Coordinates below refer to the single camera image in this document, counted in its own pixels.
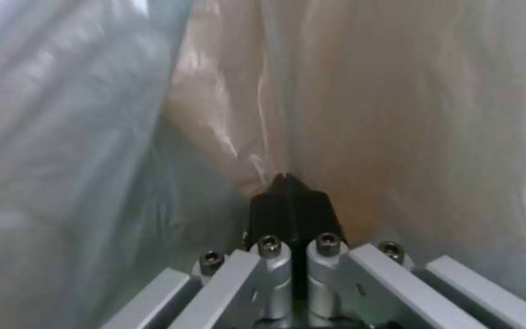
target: bolt head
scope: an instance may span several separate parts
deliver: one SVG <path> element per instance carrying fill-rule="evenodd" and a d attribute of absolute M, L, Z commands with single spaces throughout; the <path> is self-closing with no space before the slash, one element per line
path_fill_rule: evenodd
<path fill-rule="evenodd" d="M 281 240 L 275 235 L 265 235 L 257 241 L 259 255 L 263 258 L 273 258 L 281 253 Z"/>
<path fill-rule="evenodd" d="M 403 247 L 397 242 L 383 241 L 379 244 L 378 248 L 391 260 L 394 260 L 398 264 L 403 264 L 403 260 L 405 259 L 405 251 L 403 250 Z"/>
<path fill-rule="evenodd" d="M 200 272 L 203 275 L 214 275 L 225 263 L 225 255 L 209 250 L 200 256 Z"/>
<path fill-rule="evenodd" d="M 325 257 L 340 254 L 340 242 L 342 239 L 334 233 L 322 233 L 316 238 L 316 250 Z"/>

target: black plastic part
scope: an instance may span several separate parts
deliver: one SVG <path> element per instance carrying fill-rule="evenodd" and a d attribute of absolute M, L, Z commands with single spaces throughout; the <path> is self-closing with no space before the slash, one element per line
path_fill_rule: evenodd
<path fill-rule="evenodd" d="M 305 248 L 321 233 L 344 235 L 328 194 L 309 189 L 291 174 L 276 175 L 267 192 L 251 199 L 246 247 L 276 235 L 292 251 L 294 298 L 307 299 Z"/>

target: translucent plastic film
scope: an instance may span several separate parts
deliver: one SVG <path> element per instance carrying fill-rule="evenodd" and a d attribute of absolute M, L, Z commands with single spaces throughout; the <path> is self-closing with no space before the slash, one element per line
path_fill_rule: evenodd
<path fill-rule="evenodd" d="M 199 0 L 173 84 L 243 192 L 294 172 L 350 241 L 526 298 L 526 1 Z"/>
<path fill-rule="evenodd" d="M 139 266 L 152 255 L 142 247 L 162 244 L 124 209 L 190 8 L 0 0 L 0 329 L 97 328 L 126 277 L 130 290 L 151 278 Z M 194 196 L 178 189 L 182 181 L 180 173 L 168 185 L 170 200 Z M 161 211 L 173 219 L 188 207 L 166 200 Z"/>

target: metal clamp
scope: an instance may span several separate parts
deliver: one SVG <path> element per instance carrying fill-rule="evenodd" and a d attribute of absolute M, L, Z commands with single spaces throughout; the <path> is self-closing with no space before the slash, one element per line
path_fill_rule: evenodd
<path fill-rule="evenodd" d="M 398 264 L 399 257 L 370 244 L 348 251 L 342 243 L 337 254 L 325 256 L 318 243 L 307 247 L 308 304 L 315 314 L 404 328 L 485 328 Z"/>

